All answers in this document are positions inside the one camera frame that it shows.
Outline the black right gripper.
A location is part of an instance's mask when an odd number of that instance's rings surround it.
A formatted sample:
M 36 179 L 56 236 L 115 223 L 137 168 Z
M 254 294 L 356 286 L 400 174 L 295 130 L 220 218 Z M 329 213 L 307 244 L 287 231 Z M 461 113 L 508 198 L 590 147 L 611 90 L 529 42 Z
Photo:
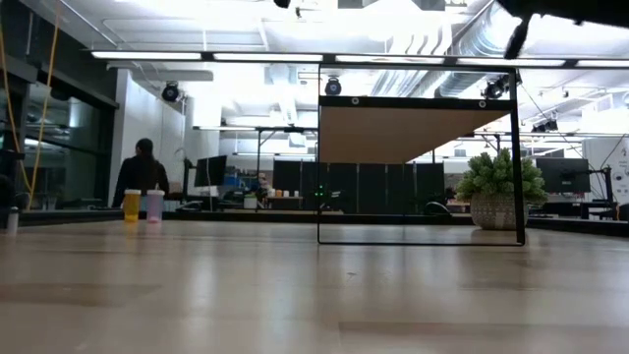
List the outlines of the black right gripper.
M 580 0 L 496 0 L 512 17 L 521 20 L 508 41 L 503 57 L 516 59 L 527 39 L 529 24 L 533 15 L 551 15 L 572 19 L 576 24 L 586 20 L 588 10 Z

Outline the pink pill bottle white cap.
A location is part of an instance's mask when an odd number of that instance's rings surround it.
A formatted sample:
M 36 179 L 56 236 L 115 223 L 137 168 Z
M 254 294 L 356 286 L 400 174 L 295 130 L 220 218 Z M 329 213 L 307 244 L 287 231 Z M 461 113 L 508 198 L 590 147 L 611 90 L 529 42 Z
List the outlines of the pink pill bottle white cap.
M 148 190 L 146 192 L 146 220 L 149 223 L 159 223 L 162 220 L 165 192 L 161 190 Z

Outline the long ceiling light bar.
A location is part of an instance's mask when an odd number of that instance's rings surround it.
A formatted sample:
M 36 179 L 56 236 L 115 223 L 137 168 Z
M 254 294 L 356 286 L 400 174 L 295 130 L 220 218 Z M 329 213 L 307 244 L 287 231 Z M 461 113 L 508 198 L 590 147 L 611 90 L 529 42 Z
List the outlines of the long ceiling light bar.
M 332 54 L 275 52 L 195 52 L 195 51 L 123 51 L 91 50 L 95 59 L 108 61 L 163 62 L 259 62 L 259 63 L 343 63 L 396 65 L 465 65 L 517 68 L 619 69 L 629 70 L 628 58 L 521 58 L 392 55 L 392 54 Z

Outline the green artificial potted plant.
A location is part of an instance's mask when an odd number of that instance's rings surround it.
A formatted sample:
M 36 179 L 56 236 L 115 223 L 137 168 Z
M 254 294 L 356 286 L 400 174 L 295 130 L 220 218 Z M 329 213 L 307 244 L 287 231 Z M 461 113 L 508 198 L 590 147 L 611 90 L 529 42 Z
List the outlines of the green artificial potted plant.
M 455 188 L 459 202 L 470 205 L 474 224 L 485 230 L 516 229 L 513 160 L 508 148 L 491 157 L 487 152 L 472 157 L 469 169 Z M 542 172 L 530 158 L 521 160 L 524 219 L 529 205 L 546 201 Z

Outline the black computer monitor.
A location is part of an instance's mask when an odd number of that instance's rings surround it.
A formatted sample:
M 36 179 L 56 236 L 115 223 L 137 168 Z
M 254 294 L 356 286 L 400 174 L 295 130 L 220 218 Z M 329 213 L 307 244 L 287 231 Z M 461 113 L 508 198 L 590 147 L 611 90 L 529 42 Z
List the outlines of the black computer monitor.
M 536 166 L 548 193 L 590 193 L 590 165 L 584 158 L 537 158 Z
M 202 158 L 197 161 L 195 186 L 221 186 L 224 183 L 226 155 Z

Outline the white board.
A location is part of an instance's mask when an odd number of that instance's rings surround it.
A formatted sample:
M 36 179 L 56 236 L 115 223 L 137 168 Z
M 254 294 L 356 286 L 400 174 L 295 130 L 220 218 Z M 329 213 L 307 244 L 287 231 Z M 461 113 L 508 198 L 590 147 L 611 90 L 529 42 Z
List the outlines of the white board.
M 582 153 L 590 168 L 609 167 L 613 198 L 629 204 L 629 138 L 593 138 L 582 141 Z

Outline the black partition panels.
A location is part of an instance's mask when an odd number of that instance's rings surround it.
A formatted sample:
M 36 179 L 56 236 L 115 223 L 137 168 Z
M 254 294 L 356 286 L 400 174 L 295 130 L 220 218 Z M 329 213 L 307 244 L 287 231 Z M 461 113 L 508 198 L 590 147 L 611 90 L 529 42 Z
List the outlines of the black partition panels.
M 424 214 L 445 201 L 441 163 L 273 163 L 274 208 L 343 214 Z

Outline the person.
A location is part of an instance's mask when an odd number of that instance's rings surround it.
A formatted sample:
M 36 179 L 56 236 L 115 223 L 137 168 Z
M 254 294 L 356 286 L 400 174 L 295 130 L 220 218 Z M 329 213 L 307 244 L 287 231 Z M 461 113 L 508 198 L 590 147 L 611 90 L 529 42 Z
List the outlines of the person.
M 170 192 L 167 172 L 164 165 L 153 155 L 153 142 L 143 138 L 136 143 L 136 154 L 125 158 L 120 167 L 111 206 L 122 205 L 126 190 L 140 190 L 145 195 L 148 190 Z

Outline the yellow plastic cup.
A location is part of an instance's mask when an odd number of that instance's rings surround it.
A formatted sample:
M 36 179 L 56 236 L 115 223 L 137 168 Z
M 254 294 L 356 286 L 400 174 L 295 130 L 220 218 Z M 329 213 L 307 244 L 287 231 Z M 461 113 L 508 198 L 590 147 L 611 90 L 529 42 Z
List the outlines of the yellow plastic cup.
M 142 191 L 128 189 L 124 192 L 122 208 L 126 222 L 137 222 L 142 202 Z

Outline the silver ventilation duct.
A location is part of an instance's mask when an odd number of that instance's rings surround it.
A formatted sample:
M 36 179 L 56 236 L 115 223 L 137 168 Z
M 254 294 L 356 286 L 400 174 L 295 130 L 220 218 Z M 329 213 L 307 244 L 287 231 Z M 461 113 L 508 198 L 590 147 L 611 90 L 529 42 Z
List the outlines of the silver ventilation duct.
M 491 0 L 480 16 L 456 39 L 448 53 L 458 57 L 502 57 L 509 39 L 521 23 L 511 16 L 496 0 Z M 444 81 L 435 93 L 440 97 L 457 96 L 483 77 L 480 73 L 446 72 Z

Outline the black frame desk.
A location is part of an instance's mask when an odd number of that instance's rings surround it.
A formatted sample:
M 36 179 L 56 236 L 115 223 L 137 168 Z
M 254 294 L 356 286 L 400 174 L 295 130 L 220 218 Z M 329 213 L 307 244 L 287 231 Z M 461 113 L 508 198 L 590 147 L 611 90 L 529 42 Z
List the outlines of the black frame desk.
M 280 194 L 272 187 L 273 163 L 317 162 L 316 131 L 299 127 L 194 127 L 186 153 L 186 205 L 209 212 L 265 212 L 268 199 Z M 196 187 L 196 165 L 202 158 L 226 155 L 224 183 Z

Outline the wooden shelf black metal frame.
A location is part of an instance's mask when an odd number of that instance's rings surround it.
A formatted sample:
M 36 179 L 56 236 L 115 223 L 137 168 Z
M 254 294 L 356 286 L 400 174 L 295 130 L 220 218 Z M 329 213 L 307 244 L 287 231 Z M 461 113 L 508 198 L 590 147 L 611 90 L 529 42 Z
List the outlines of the wooden shelf black metal frame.
M 318 163 L 400 163 L 423 155 L 504 115 L 510 118 L 514 183 L 515 244 L 524 246 L 525 211 L 519 117 L 517 70 L 487 64 L 417 64 L 411 68 L 496 73 L 509 81 L 507 100 L 460 98 L 406 98 L 321 94 L 317 98 Z

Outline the black table frame rails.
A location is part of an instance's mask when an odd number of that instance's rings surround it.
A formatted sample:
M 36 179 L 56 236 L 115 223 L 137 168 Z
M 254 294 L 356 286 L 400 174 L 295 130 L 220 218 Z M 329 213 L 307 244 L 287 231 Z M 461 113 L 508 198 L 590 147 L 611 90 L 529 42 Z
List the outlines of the black table frame rails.
M 262 212 L 206 212 L 206 211 L 166 211 L 165 220 L 177 221 L 225 221 L 225 222 L 276 222 L 307 224 L 364 224 L 364 225 L 439 225 L 471 226 L 469 216 L 422 216 L 389 214 L 324 214 L 314 213 L 262 213 Z M 100 221 L 121 221 L 123 212 L 119 209 L 107 210 L 52 210 L 30 211 L 19 214 L 21 226 L 87 223 Z M 629 222 L 595 221 L 574 218 L 532 217 L 527 226 L 534 229 L 569 233 L 584 233 L 629 239 Z

